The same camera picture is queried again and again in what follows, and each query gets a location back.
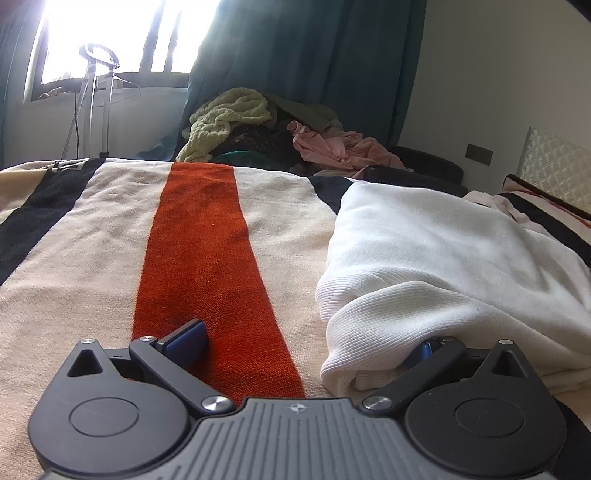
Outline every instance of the garment steamer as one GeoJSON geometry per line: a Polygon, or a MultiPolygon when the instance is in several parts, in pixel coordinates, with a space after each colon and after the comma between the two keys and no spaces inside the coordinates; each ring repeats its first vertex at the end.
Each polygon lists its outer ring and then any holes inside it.
{"type": "Polygon", "coordinates": [[[65,160],[67,152],[70,148],[70,139],[74,127],[77,125],[78,115],[80,114],[80,107],[84,105],[84,130],[82,136],[82,157],[90,158],[91,140],[92,140],[92,109],[95,102],[95,89],[96,89],[96,65],[101,64],[109,69],[109,73],[106,76],[106,87],[105,87],[105,100],[103,102],[103,132],[102,132],[102,143],[101,151],[99,153],[100,158],[107,158],[109,156],[109,117],[111,115],[111,96],[113,93],[113,79],[115,77],[115,70],[119,68],[119,59],[117,55],[109,48],[99,45],[96,43],[87,43],[80,47],[80,56],[88,61],[86,67],[86,73],[82,79],[82,85],[80,87],[80,95],[76,102],[76,111],[72,118],[72,124],[70,125],[70,131],[68,138],[64,146],[64,151],[61,155],[61,159],[65,160]],[[109,60],[104,60],[96,55],[96,50],[103,50],[109,56],[109,60]]]}

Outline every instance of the orange stripe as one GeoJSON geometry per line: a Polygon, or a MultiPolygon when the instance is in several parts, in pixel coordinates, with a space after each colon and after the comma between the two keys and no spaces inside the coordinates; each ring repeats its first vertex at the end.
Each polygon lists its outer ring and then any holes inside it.
{"type": "Polygon", "coordinates": [[[210,340],[192,370],[201,380],[236,401],[304,396],[252,253],[233,168],[175,163],[148,240],[133,338],[162,337],[195,317],[210,340]]]}

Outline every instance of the teal curtain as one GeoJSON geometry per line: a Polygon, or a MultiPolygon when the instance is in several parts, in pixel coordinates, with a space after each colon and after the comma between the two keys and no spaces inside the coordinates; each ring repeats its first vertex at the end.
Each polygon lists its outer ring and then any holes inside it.
{"type": "MultiPolygon", "coordinates": [[[[398,141],[426,0],[221,0],[190,74],[180,129],[203,103],[245,86],[337,112],[346,130],[398,141]]],[[[169,160],[175,129],[138,158],[169,160]]]]}
{"type": "Polygon", "coordinates": [[[4,168],[4,131],[8,107],[8,80],[18,41],[27,23],[27,18],[34,1],[28,0],[0,25],[0,168],[4,168]]]}

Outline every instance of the white ribbed fabric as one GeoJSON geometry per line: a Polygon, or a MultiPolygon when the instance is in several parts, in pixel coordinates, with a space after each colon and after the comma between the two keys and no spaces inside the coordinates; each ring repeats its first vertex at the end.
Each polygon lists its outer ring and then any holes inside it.
{"type": "Polygon", "coordinates": [[[334,395],[393,380],[420,342],[517,342],[552,389],[591,380],[591,277],[503,213],[440,192],[359,182],[343,196],[316,299],[334,395]]]}

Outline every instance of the black device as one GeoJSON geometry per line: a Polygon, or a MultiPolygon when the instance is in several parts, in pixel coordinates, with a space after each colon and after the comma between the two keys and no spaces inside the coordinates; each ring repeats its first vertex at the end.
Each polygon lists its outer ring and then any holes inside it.
{"type": "Polygon", "coordinates": [[[554,478],[565,418],[510,340],[490,351],[431,340],[358,406],[247,398],[240,408],[181,367],[206,345],[198,320],[127,349],[79,342],[30,418],[43,478],[554,478]]]}
{"type": "Polygon", "coordinates": [[[399,168],[370,165],[363,171],[363,180],[373,183],[385,183],[399,187],[420,187],[438,192],[448,193],[456,197],[463,197],[468,189],[459,183],[423,175],[415,171],[399,168]]]}

